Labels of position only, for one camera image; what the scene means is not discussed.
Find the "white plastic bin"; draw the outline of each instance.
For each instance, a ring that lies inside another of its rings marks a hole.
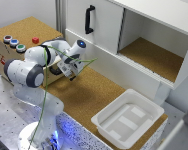
[[[163,108],[128,89],[91,120],[112,144],[129,149],[163,113]]]

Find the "white robotic arm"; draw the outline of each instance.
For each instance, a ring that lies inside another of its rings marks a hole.
[[[29,48],[25,52],[25,60],[8,60],[4,66],[4,73],[8,79],[14,84],[14,95],[20,100],[37,106],[42,106],[44,101],[45,91],[37,88],[44,80],[43,67],[46,66],[45,50],[47,57],[47,65],[54,62],[56,52],[60,56],[61,61],[57,64],[60,70],[66,77],[71,77],[72,72],[77,75],[83,69],[83,62],[79,61],[82,54],[85,53],[86,44],[78,40],[72,47],[61,40],[52,40],[44,42],[37,47]],[[44,106],[43,117],[37,128],[33,144],[30,150],[49,149],[43,146],[43,143],[49,143],[51,135],[56,132],[56,115],[63,111],[63,103],[57,97],[47,93]],[[32,139],[34,132],[32,132],[29,139]]]

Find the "brown box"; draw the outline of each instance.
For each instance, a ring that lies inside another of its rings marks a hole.
[[[0,74],[7,79],[4,74],[4,64],[9,59],[19,59],[24,60],[24,54],[17,53],[15,49],[10,48],[10,45],[3,43],[3,38],[6,35],[11,35],[14,39],[19,40],[20,44],[24,44],[26,48],[34,47],[40,45],[41,43],[51,40],[57,37],[62,36],[62,34],[55,29],[49,27],[43,22],[37,20],[34,17],[29,17],[24,20],[18,21],[6,27],[0,28]],[[39,38],[39,43],[34,44],[32,42],[33,37]],[[57,68],[57,62],[60,59],[56,59],[56,61],[51,65],[54,69]],[[59,79],[63,75],[55,76],[48,70],[48,84],[53,81]]]

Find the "handle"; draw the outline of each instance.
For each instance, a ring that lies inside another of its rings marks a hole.
[[[50,70],[50,72],[51,72],[53,75],[55,75],[55,76],[58,76],[58,75],[62,74],[62,71],[61,71],[59,68],[57,68],[57,69],[55,70],[55,69],[53,69],[53,67],[51,66],[51,67],[49,68],[49,70]]]
[[[95,7],[90,5],[90,8],[87,8],[86,10],[86,21],[85,21],[85,31],[86,34],[92,33],[94,30],[90,28],[90,12],[92,10],[95,10]]]

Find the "cork surface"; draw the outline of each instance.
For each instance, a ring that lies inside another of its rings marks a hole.
[[[120,53],[172,82],[175,82],[184,60],[143,38],[138,38]]]
[[[113,149],[117,149],[98,133],[96,126],[91,122],[91,118],[125,92],[125,89],[87,67],[72,82],[63,77],[50,84],[48,92],[63,101],[66,113]],[[161,116],[131,150],[141,148],[166,119],[167,115]]]
[[[26,48],[40,45],[41,43],[54,39],[62,34],[45,23],[39,21],[34,17],[29,17],[24,20],[15,22],[3,28],[0,28],[0,41],[6,35],[11,35],[13,39],[19,40],[20,44],[24,44]],[[33,37],[39,38],[39,43],[32,42]]]

